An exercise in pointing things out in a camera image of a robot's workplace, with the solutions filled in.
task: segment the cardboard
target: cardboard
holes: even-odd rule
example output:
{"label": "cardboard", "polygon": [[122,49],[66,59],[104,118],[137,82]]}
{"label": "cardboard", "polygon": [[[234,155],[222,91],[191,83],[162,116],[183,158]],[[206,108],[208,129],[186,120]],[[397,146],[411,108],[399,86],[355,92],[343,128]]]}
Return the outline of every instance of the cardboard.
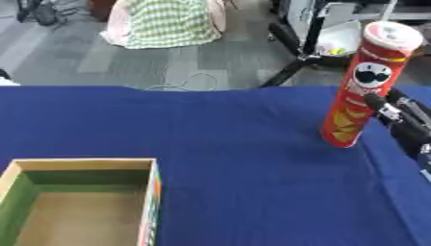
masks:
{"label": "cardboard", "polygon": [[152,159],[14,160],[0,178],[0,242],[151,246],[161,192]]}

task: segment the white fabric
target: white fabric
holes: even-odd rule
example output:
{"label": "white fabric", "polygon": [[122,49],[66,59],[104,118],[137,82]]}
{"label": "white fabric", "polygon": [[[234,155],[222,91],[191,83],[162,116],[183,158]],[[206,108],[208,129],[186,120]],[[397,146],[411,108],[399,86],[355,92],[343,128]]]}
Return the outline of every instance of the white fabric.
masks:
{"label": "white fabric", "polygon": [[[207,0],[209,15],[220,33],[226,31],[226,11],[223,0]],[[111,11],[105,31],[100,33],[112,45],[126,46],[131,32],[131,16],[127,11],[127,0],[117,0]]]}
{"label": "white fabric", "polygon": [[100,35],[112,45],[125,46],[131,25],[131,16],[127,12],[127,0],[117,0],[111,11],[107,29]]}

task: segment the red pringles can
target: red pringles can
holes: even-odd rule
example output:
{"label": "red pringles can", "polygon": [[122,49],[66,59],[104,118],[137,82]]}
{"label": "red pringles can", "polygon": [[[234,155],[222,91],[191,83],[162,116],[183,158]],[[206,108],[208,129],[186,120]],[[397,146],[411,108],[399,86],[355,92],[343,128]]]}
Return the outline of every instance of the red pringles can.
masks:
{"label": "red pringles can", "polygon": [[386,96],[422,42],[420,32],[409,26],[390,21],[368,24],[320,129],[322,137],[338,147],[353,146],[373,114],[364,95]]}

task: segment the gray carpet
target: gray carpet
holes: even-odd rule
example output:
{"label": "gray carpet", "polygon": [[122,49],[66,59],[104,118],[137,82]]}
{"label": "gray carpet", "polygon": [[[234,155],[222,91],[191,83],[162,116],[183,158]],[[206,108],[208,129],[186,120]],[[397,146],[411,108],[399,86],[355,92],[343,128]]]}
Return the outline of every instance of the gray carpet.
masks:
{"label": "gray carpet", "polygon": [[[73,17],[58,29],[18,23],[14,0],[0,2],[0,67],[14,80],[31,86],[183,85],[193,90],[252,88],[263,83],[292,56],[278,43],[267,42],[272,20],[267,0],[235,0],[228,5],[228,32],[202,46],[127,50],[108,45],[98,35],[105,24]],[[402,85],[427,85],[428,58],[411,62]],[[342,71],[307,69],[285,86],[337,85]],[[178,87],[152,89],[181,90]]]}

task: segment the potato chip image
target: potato chip image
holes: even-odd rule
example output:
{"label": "potato chip image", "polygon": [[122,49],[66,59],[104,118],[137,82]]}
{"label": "potato chip image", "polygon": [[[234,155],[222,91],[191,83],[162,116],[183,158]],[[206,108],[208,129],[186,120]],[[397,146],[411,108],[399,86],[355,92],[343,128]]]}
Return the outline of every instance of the potato chip image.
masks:
{"label": "potato chip image", "polygon": [[345,108],[345,111],[347,112],[348,115],[352,116],[353,118],[363,118],[367,116],[366,112],[353,111],[353,110],[350,110],[349,108]]}
{"label": "potato chip image", "polygon": [[350,133],[332,133],[332,135],[340,142],[351,141],[356,135]]}
{"label": "potato chip image", "polygon": [[341,127],[338,128],[339,132],[342,133],[358,133],[359,132],[359,128],[357,127]]}
{"label": "potato chip image", "polygon": [[334,113],[334,123],[337,127],[346,127],[353,125],[353,122],[351,122],[344,113],[335,111]]}

